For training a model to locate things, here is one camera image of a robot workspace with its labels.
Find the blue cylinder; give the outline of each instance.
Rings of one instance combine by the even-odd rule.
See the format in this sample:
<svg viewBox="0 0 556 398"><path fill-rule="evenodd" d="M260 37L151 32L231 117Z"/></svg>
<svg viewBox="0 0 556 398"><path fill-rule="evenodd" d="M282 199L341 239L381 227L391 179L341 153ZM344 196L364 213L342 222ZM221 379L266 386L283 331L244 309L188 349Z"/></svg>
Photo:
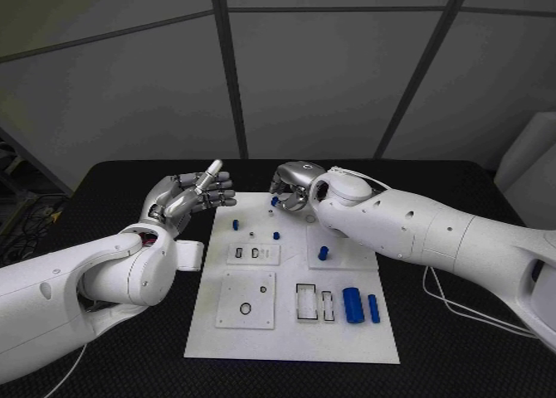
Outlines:
<svg viewBox="0 0 556 398"><path fill-rule="evenodd" d="M321 261L326 260L328 247L321 246L319 255L316 256Z"/></svg>
<svg viewBox="0 0 556 398"><path fill-rule="evenodd" d="M345 304L347 322L364 322L361 295L358 294L358 288L345 288L342 290L342 302Z"/></svg>
<svg viewBox="0 0 556 398"><path fill-rule="evenodd" d="M375 295L370 294L367 296L367 298L370 299L370 319L371 319L373 323L380 323L381 319L378 317L378 307L375 305Z"/></svg>

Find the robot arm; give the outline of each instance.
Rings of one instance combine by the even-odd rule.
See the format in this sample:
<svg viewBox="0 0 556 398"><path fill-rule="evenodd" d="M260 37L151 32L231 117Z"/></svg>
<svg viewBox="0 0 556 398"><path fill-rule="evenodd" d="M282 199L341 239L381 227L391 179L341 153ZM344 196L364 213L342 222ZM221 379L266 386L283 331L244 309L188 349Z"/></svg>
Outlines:
<svg viewBox="0 0 556 398"><path fill-rule="evenodd" d="M313 170L311 163L280 166L270 191L285 174L292 191L300 192L295 201L309 204L332 234L391 259L443 269L479 284L556 352L556 231L488 220L396 189L377 193L361 178L335 167L316 177L290 179L282 170L299 170L302 164ZM286 211L302 208L290 208L287 202L280 202ZM538 261L545 265L534 282L531 269Z"/></svg>
<svg viewBox="0 0 556 398"><path fill-rule="evenodd" d="M119 234L0 269L0 384L158 304L175 270L200 270L202 244L174 238L191 212L236 204L220 169L214 161L204 173L165 177L148 194L139 222Z"/></svg>

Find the wire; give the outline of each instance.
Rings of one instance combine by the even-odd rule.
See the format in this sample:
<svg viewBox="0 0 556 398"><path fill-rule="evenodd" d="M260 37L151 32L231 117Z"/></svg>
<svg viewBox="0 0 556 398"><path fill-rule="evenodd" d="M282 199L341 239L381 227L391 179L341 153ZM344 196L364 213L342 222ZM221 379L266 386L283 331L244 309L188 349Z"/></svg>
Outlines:
<svg viewBox="0 0 556 398"><path fill-rule="evenodd" d="M387 190L391 189L387 184L384 184L383 182L377 181L370 176L365 176L364 174L361 174L360 172L354 172L352 170L347 170L345 168L332 166L329 172L345 172L347 174L352 174L355 177L365 178L367 180L375 182L384 189L387 189Z"/></svg>
<svg viewBox="0 0 556 398"><path fill-rule="evenodd" d="M436 294L430 293L429 290L426 289L426 271L427 271L429 268L430 268L430 271L432 271L432 276L433 276L433 278L434 278L436 286L437 286L437 288L439 288L440 296L437 296ZM524 336L524 337L528 337L528 338L537 338L537 337L534 336L534 334L531 334L531 331L530 331L528 329L521 328L521 327L518 327L517 325L512 325L511 323L508 323L508 322L505 322L505 321L501 321L501 320L496 319L496 318L492 318L492 317L491 317L489 315L486 315L485 313L479 313L478 311L475 311L475 310L471 309L469 307L465 307L463 305L458 304L455 301L450 301L449 299L446 299L445 292L443 292L442 286L440 286L439 277L436 276L433 267L424 267L424 273L423 273L423 290L424 290L424 293L426 293L429 296L434 297L436 299L439 299L439 300L445 303L447 310L449 310L452 313L455 313L456 315L459 315L459 316L462 316L462 317L465 317L465 318L473 319L473 320L478 321L478 322L484 322L484 323L486 323L488 325L491 325L491 326L494 326L494 327L496 327L496 328L501 328L501 329L505 330L507 332L511 332L511 333L517 334L518 336ZM471 315L466 315L465 313L459 313L458 311L455 311L455 310L450 308L449 304L455 305L456 307L462 308L463 310L469 311L471 313L475 313L475 314L481 315L482 317L485 317L486 319L489 319L489 320L494 321L494 322L486 321L485 319L476 318L476 317L473 317L473 316L471 316Z"/></svg>
<svg viewBox="0 0 556 398"><path fill-rule="evenodd" d="M77 357L76 362L73 363L73 366L71 366L71 368L70 368L70 371L68 371L67 374L64 375L64 378L60 380L60 383L55 385L55 387L53 387L53 390L44 395L44 398L50 398L50 396L53 395L53 393L55 392L55 390L60 388L61 384L64 384L66 379L70 377L71 372L73 372L73 369L77 367L77 364L79 364L79 362L80 362L83 352L86 351L86 347L87 347L87 344L86 344L86 345L83 346L83 348L81 348L80 356Z"/></svg>

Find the cable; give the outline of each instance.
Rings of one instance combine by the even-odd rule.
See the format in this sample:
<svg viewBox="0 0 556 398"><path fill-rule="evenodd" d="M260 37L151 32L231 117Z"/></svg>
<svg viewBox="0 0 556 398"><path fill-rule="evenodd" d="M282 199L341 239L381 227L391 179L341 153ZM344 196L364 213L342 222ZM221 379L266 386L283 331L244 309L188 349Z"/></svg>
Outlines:
<svg viewBox="0 0 556 398"><path fill-rule="evenodd" d="M77 367L77 364L80 362L83 352L86 351L86 347L87 347L87 344L81 348L80 356L77 357L76 362L73 363L73 366L71 366L67 374L64 375L64 378L60 380L60 383L55 385L55 387L53 387L53 390L44 395L44 398L50 398L50 396L53 395L55 390L60 388L61 384L64 384L66 379L70 377L73 369Z"/></svg>
<svg viewBox="0 0 556 398"><path fill-rule="evenodd" d="M354 172L352 170L347 170L345 168L332 166L329 172L345 172L347 174L352 174L355 177L365 178L367 180L375 182L384 189L387 189L387 190L391 189L387 184L384 184L383 182L377 181L370 176L365 176L364 174L361 174L360 172Z"/></svg>
<svg viewBox="0 0 556 398"><path fill-rule="evenodd" d="M427 289L426 289L426 271L427 271L429 268L430 268L430 271L432 271L432 276L433 276L433 278L434 278L436 286L437 286L437 288L439 288L440 296L437 296L436 294L430 293L430 292L427 291ZM440 287L439 277L436 276L434 269L433 269L432 267L424 267L424 273L423 273L423 290L424 290L424 293L429 294L429 296L432 296L432 297L434 297L436 299L442 300L442 302L443 302L445 305L446 305L447 310L449 310L452 313L455 313L456 315L459 315L459 316L462 316L462 317L465 317L465 318L473 319L473 320L478 321L478 322L484 322L484 323L486 323L488 325L491 325L491 326L494 326L494 327L496 327L496 328L501 328L501 329L505 330L507 332L511 332L511 333L517 334L518 336L524 336L524 337L528 337L528 338L537 338L537 337L534 336L534 334L531 334L531 332L530 332L528 329L521 328L521 327L518 327L517 325L512 325L511 323L507 323L505 321L501 321L501 320L496 319L496 318L492 318L492 317L491 317L489 315L486 315L485 313L479 313L478 311L475 311L475 310L471 309L469 307L465 307L463 305L458 304L455 301L450 301L449 299L446 299L445 292L443 292L442 287ZM475 314L481 315L482 317L485 317L486 319L492 320L494 322L486 321L485 319L472 317L471 315L466 315L465 313L459 313L458 311L455 311L455 310L450 308L449 304L452 304L452 305L455 305L456 307L465 309L465 310L469 311L471 313L475 313Z"/></svg>

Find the white platform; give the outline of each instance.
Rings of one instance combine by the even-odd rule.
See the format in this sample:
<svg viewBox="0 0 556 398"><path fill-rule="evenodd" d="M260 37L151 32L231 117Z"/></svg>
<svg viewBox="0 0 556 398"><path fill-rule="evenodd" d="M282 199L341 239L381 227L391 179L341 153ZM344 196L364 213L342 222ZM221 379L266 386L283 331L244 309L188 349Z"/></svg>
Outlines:
<svg viewBox="0 0 556 398"><path fill-rule="evenodd" d="M237 206L220 207L215 213L185 357L398 364L375 256L370 258L370 255L358 250L355 257L348 258L351 251L345 251L341 263L358 270L309 269L308 234L312 240L319 240L318 230L308 232L306 229L309 224L305 217L309 211L295 213L279 211L270 207L269 193L237 192L236 199ZM273 217L267 215L269 209L273 210ZM238 220L238 231L233 231L234 219ZM273 232L279 232L279 240L272 239ZM331 242L328 235L324 235L322 239L328 240L326 243L332 247L351 247L342 241ZM228 265L228 245L234 243L280 244L280 264ZM332 259L338 255L334 250L331 250ZM223 277L228 271L237 270L257 270L275 274L273 329L214 326ZM322 308L316 323L298 322L296 284L316 285L319 306L321 291L332 292L332 323L324 322ZM341 294L347 287L360 289L364 323L347 323ZM374 294L377 299L381 319L378 324L370 320L368 294Z"/></svg>

